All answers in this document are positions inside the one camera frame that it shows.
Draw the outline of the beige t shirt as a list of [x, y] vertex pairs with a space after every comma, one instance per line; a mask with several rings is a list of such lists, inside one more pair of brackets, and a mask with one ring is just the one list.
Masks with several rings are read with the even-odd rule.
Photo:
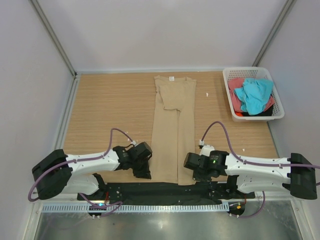
[[197, 81], [190, 77], [155, 76], [155, 108], [149, 162], [154, 182], [195, 184], [184, 167], [195, 151], [195, 95]]

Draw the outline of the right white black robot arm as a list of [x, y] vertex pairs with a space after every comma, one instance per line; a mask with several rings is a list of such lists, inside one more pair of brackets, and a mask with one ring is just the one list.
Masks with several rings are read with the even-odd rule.
[[289, 191], [299, 199], [318, 197], [316, 170], [299, 153], [292, 153], [289, 158], [255, 158], [234, 156], [206, 145], [199, 154], [189, 152], [183, 166], [193, 171], [197, 182], [226, 176], [227, 189], [243, 194]]

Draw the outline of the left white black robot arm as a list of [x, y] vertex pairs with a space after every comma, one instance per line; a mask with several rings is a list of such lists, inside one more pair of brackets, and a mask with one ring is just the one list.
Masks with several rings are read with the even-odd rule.
[[28, 200], [34, 201], [33, 191], [37, 192], [39, 200], [48, 200], [59, 194], [91, 196], [104, 185], [98, 174], [101, 171], [131, 169], [136, 178], [150, 179], [152, 153], [146, 142], [132, 142], [128, 146], [115, 146], [107, 152], [83, 155], [65, 154], [63, 149], [56, 149], [32, 168], [34, 185], [28, 193]]

